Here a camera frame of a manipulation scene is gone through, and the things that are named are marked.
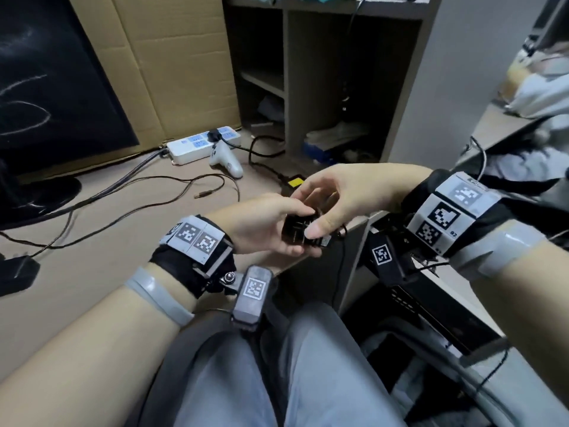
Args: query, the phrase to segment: leg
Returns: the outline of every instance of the leg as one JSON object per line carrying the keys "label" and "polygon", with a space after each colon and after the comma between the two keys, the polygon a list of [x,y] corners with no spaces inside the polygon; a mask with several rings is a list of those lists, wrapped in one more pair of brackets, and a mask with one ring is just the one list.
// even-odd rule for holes
{"label": "leg", "polygon": [[276,419],[251,348],[223,332],[199,350],[174,426],[230,425],[276,427]]}
{"label": "leg", "polygon": [[293,316],[278,367],[288,397],[285,427],[405,426],[380,378],[325,304],[311,303]]}

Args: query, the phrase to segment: yellow sticker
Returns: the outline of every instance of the yellow sticker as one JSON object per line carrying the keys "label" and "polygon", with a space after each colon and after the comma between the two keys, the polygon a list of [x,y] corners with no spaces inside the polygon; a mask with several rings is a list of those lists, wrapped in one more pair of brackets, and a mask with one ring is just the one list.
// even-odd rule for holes
{"label": "yellow sticker", "polygon": [[294,180],[290,180],[288,182],[288,185],[290,187],[296,187],[296,186],[300,186],[302,183],[304,183],[304,180],[302,178],[295,178]]}

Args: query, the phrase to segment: cardboard box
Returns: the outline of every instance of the cardboard box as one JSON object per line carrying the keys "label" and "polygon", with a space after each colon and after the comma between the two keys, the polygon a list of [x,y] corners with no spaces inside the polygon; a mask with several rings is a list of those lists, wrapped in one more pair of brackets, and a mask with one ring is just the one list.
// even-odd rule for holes
{"label": "cardboard box", "polygon": [[221,0],[70,0],[140,145],[49,168],[112,162],[240,124]]}

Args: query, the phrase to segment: power strip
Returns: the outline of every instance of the power strip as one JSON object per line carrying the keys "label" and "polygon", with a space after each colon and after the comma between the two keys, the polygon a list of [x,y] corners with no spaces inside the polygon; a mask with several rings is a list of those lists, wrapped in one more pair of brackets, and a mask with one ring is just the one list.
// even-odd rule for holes
{"label": "power strip", "polygon": [[[232,128],[225,126],[217,129],[223,139],[233,145],[241,145],[241,135]],[[188,136],[166,144],[173,164],[186,164],[204,157],[210,157],[213,143],[208,141],[208,133]]]}

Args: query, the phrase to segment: white game controller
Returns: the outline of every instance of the white game controller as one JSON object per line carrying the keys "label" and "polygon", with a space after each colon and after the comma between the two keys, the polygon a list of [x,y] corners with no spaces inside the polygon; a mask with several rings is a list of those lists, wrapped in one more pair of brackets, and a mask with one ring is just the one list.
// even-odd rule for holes
{"label": "white game controller", "polygon": [[233,178],[241,178],[243,176],[243,168],[241,164],[231,152],[229,146],[223,141],[213,144],[210,156],[210,166],[221,164],[231,174]]}

